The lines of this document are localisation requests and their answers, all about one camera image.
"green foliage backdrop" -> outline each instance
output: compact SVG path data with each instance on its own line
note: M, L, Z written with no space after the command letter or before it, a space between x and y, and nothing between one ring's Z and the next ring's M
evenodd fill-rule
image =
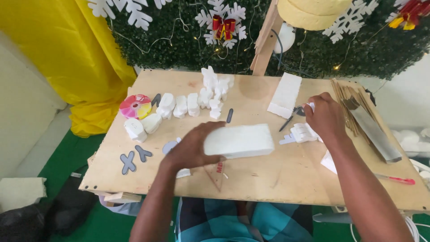
M232 6L234 2L235 0L225 0L224 4ZM246 26L248 35L246 39L237 42L231 50L221 45L206 45L203 37L208 33L206 25L200 27L194 19L200 10L204 9L203 5L206 9L213 7L203 0L173 0L166 3L162 9L157 9L153 1L148 1L149 7L143 6L142 10L153 18L148 31L129 25L127 22L129 13L125 10L119 13L115 8L112 10L116 19L107 18L107 23L110 28L113 27L115 42L119 44L121 53L129 65L163 69L183 66L192 71L211 65L217 73L251 74L249 66L254 57L254 42L263 25L270 1L237 2L246 8L246 19L242 20L242 25ZM393 4L394 0L380 0L375 11L370 16L364 17L365 25L353 41L355 34L344 34L342 40L333 44L328 36L322 35L322 31L307 31L305 41L298 46L297 43L304 38L304 30L297 29L295 44L282 58L288 69L282 65L278 70L278 60L272 57L266 75L280 76L284 71L299 74L300 69L304 77L366 75L390 80L395 74L420 60L424 53L428 52L430 44L430 17L423 17L420 24L411 31L384 27L387 17L396 10ZM188 25L189 31L185 32L181 22L176 20L172 46L168 40L158 40L149 53L143 53L134 45L148 51L155 40L170 38L173 23L179 17L179 13L184 23ZM339 70L333 70L334 65L344 60L349 44L346 60ZM301 66L300 50L304 53Z

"white wall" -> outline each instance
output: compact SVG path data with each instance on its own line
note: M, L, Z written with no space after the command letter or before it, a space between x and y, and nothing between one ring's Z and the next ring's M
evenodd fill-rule
M385 83L378 78L338 79L357 81L372 92ZM430 55L388 81L374 96L389 126L430 127Z
M0 31L0 179L13 172L66 103Z

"yellow curtain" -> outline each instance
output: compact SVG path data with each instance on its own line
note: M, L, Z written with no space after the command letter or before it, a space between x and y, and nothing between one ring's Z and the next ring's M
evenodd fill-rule
M0 29L37 66L71 108L80 137L106 133L136 79L104 18L85 0L0 3Z

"person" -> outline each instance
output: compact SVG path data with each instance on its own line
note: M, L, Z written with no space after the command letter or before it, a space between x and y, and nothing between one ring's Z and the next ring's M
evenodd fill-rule
M338 172L346 207L363 241L412 242L408 227L378 179L361 159L345 131L341 106L329 93L313 96L315 111L305 104L306 122L322 138ZM183 168L215 164L225 158L205 155L203 141L225 122L208 122L191 130L161 161L130 233L131 242L166 241L172 214L176 173ZM259 202L252 222L245 202L181 198L175 234L184 242L311 241L303 228L299 205Z

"bundle of sticks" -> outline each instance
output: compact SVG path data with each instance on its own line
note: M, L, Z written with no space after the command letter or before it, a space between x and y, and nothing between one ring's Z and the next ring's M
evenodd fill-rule
M379 122L376 120L375 114L370 109L368 103L364 98L364 95L366 95L366 92L362 88L359 88L358 91L355 91L350 86L340 85L335 78L331 79L331 82L332 82L333 90L336 93L336 97L339 100L340 105L342 106L342 110L345 116L345 124L347 128L349 128L354 133L355 137L357 137L358 134L360 133L364 137L366 142L370 144L370 140L367 137L366 133L363 131L363 129L360 128L354 116L350 113L348 108L342 102L342 99L349 99L353 97L367 111L367 113L369 113L369 115L373 118L373 120L379 124Z

